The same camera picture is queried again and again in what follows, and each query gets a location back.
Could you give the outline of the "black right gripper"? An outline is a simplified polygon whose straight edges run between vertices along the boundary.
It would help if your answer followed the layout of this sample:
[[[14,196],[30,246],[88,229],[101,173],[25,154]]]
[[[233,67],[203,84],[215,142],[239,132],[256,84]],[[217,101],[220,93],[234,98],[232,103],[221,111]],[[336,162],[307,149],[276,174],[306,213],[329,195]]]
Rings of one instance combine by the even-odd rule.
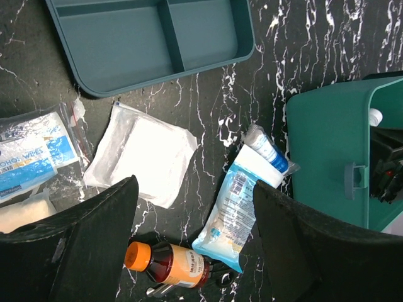
[[[370,196],[392,204],[402,193],[402,130],[370,128]]]

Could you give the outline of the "light blue cotton swab packet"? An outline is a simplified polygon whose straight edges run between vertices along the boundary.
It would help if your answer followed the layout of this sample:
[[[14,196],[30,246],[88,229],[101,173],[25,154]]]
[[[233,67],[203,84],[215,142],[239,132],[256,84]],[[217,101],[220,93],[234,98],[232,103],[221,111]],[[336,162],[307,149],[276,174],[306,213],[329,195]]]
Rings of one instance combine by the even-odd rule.
[[[203,230],[192,243],[194,251],[243,272],[239,258],[256,222],[253,191],[258,180],[276,189],[283,174],[243,145],[224,177]]]

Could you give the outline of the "amber bottle orange cap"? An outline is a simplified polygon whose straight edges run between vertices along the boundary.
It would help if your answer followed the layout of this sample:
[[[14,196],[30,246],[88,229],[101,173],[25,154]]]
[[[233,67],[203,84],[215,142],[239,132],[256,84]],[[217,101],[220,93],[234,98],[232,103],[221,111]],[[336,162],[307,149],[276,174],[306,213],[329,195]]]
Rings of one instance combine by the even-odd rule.
[[[196,265],[203,264],[204,260],[204,256],[194,250],[168,242],[159,242],[155,245],[132,242],[126,251],[124,264],[130,270],[146,273],[152,281],[159,284],[174,268],[186,271],[191,277],[195,277],[196,272],[201,272]]]

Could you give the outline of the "teal medicine kit box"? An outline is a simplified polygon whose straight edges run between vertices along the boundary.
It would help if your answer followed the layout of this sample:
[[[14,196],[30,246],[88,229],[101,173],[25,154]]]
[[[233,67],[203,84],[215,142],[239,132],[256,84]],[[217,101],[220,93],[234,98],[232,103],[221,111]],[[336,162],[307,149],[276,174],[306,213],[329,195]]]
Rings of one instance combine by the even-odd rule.
[[[381,232],[402,201],[370,197],[369,112],[385,128],[402,127],[402,78],[340,82],[292,96],[286,118],[296,201],[352,225]]]

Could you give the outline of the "white gauze pad packet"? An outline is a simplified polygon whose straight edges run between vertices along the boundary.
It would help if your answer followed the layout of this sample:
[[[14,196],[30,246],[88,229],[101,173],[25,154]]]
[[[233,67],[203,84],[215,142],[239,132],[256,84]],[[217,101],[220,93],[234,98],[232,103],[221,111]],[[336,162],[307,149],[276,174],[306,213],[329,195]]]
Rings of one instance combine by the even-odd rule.
[[[83,181],[87,186],[108,188],[135,176],[139,197],[168,209],[197,148],[198,141],[189,130],[115,102]]]

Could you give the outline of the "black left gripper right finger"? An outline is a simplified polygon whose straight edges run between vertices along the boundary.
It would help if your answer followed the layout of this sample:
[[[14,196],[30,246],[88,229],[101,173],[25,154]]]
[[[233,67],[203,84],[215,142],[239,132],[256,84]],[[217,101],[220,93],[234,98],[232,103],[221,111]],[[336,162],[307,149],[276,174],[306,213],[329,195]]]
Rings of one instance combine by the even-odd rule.
[[[276,301],[401,301],[402,238],[351,225],[258,181],[256,223]]]

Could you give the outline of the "white bottle green label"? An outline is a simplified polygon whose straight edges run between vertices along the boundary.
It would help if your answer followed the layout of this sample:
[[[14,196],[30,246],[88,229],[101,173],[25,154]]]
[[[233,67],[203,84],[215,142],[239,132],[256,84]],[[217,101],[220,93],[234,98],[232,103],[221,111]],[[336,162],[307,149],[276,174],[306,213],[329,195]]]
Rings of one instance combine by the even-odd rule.
[[[375,108],[370,108],[368,115],[368,122],[370,126],[377,127],[383,120],[383,114],[381,111]]]

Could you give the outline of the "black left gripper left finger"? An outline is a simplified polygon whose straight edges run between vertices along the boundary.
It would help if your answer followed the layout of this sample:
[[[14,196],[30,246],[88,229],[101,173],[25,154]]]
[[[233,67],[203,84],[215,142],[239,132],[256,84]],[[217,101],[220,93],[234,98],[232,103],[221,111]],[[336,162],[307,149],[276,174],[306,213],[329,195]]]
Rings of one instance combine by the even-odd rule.
[[[114,301],[138,196],[131,176],[1,234],[1,301]]]

